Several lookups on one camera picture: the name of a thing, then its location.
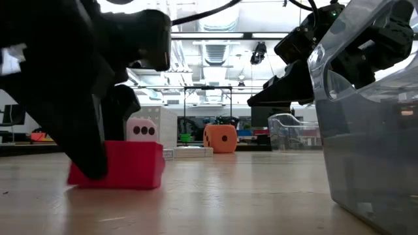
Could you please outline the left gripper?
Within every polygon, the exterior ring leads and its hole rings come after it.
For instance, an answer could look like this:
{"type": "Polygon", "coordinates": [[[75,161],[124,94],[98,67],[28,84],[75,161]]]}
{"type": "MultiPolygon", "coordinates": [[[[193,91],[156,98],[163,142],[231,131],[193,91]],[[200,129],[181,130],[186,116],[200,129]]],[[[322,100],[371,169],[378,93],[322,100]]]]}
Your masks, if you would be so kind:
{"type": "Polygon", "coordinates": [[[104,139],[125,140],[127,120],[140,110],[134,90],[121,84],[127,81],[124,33],[120,24],[109,21],[88,27],[75,20],[0,20],[0,46],[25,45],[20,71],[0,75],[0,89],[15,97],[72,90],[106,96],[102,101],[94,94],[38,97],[25,104],[90,179],[108,173],[104,139]]]}

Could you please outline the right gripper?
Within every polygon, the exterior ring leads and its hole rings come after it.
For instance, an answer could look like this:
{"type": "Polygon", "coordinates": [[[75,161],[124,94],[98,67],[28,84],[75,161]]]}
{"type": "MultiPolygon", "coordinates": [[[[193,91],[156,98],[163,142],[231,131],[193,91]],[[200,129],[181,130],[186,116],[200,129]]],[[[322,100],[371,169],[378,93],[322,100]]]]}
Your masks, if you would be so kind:
{"type": "MultiPolygon", "coordinates": [[[[360,89],[376,81],[376,43],[357,37],[331,62],[329,70],[336,72],[360,89]]],[[[282,77],[273,76],[263,84],[263,90],[247,100],[250,107],[290,107],[292,102],[308,104],[314,101],[312,81],[307,62],[296,60],[288,64],[282,77]]]]}

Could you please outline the pink foam die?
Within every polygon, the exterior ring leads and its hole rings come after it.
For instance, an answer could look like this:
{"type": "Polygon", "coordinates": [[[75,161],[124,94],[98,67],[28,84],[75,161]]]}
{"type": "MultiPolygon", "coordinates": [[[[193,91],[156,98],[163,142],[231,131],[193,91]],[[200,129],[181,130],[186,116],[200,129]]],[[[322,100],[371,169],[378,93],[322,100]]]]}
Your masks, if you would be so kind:
{"type": "Polygon", "coordinates": [[[127,120],[126,141],[157,142],[157,126],[152,120],[130,117],[127,120]]]}

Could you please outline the red toy block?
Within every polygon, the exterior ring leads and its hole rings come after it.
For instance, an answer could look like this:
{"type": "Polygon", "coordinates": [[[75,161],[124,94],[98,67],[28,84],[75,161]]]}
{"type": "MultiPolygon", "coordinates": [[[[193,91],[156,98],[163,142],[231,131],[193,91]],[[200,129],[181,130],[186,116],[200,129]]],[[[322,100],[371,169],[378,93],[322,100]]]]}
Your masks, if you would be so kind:
{"type": "Polygon", "coordinates": [[[163,146],[157,142],[106,141],[108,174],[88,179],[71,164],[67,183],[84,188],[151,190],[161,186],[165,168],[163,146]]]}

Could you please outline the orange foam die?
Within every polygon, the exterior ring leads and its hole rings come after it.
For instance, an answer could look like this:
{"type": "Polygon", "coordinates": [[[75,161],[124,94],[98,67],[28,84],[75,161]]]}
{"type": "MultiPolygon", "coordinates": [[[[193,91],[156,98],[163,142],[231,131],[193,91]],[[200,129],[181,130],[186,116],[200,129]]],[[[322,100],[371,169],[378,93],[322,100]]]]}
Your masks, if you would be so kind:
{"type": "Polygon", "coordinates": [[[203,132],[205,148],[213,153],[233,153],[236,150],[238,135],[233,125],[207,125],[203,132]]]}

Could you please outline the black computer monitor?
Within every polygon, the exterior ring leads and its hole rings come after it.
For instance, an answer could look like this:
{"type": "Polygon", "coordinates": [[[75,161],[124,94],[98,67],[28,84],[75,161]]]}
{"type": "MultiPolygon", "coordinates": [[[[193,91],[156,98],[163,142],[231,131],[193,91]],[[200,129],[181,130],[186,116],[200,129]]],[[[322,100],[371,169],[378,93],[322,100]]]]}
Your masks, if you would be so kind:
{"type": "Polygon", "coordinates": [[[20,104],[6,104],[3,111],[3,122],[0,127],[23,125],[25,122],[25,107],[20,104]]]}
{"type": "Polygon", "coordinates": [[[290,108],[286,107],[251,107],[251,126],[268,127],[268,118],[274,114],[290,113],[290,108]]]}

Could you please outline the clear plastic bin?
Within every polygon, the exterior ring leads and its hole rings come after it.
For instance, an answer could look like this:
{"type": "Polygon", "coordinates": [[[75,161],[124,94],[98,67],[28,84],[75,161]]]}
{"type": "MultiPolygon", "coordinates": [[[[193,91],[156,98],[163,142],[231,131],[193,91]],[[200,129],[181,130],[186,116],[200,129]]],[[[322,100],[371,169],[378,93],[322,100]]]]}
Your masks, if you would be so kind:
{"type": "Polygon", "coordinates": [[[268,118],[272,150],[321,150],[319,125],[312,121],[299,121],[291,114],[274,114],[268,118]]]}

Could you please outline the white perforated basket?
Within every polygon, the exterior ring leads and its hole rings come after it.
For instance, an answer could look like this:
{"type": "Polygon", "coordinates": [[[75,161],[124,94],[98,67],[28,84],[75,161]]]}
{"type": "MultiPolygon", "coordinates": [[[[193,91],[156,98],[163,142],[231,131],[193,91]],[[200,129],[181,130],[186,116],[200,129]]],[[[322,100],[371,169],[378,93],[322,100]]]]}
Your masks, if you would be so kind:
{"type": "Polygon", "coordinates": [[[175,148],[177,146],[178,116],[172,110],[164,106],[142,106],[131,117],[153,121],[157,127],[158,141],[165,149],[175,148]]]}

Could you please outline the black background stand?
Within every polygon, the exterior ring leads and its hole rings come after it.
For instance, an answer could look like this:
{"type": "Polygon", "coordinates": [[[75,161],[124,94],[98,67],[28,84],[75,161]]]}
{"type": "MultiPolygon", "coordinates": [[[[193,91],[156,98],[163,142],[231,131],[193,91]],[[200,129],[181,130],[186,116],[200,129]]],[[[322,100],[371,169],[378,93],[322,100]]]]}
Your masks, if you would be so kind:
{"type": "Polygon", "coordinates": [[[185,121],[185,117],[186,117],[186,91],[188,89],[201,89],[201,90],[215,90],[215,89],[219,89],[219,90],[224,90],[224,89],[228,89],[230,94],[229,94],[229,98],[230,98],[230,119],[232,119],[233,116],[233,99],[232,99],[232,95],[233,95],[233,87],[232,86],[184,86],[183,90],[184,90],[184,133],[187,133],[187,127],[186,127],[186,121],[185,121]]]}

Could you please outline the smoky grey translucent bin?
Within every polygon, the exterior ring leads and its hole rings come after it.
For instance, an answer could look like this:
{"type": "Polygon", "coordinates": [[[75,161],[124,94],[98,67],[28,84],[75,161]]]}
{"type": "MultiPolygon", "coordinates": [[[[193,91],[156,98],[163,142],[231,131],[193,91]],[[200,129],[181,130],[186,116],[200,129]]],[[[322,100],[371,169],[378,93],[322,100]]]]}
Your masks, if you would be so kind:
{"type": "Polygon", "coordinates": [[[333,201],[384,234],[418,235],[418,52],[353,87],[330,66],[397,3],[351,0],[308,59],[333,201]]]}

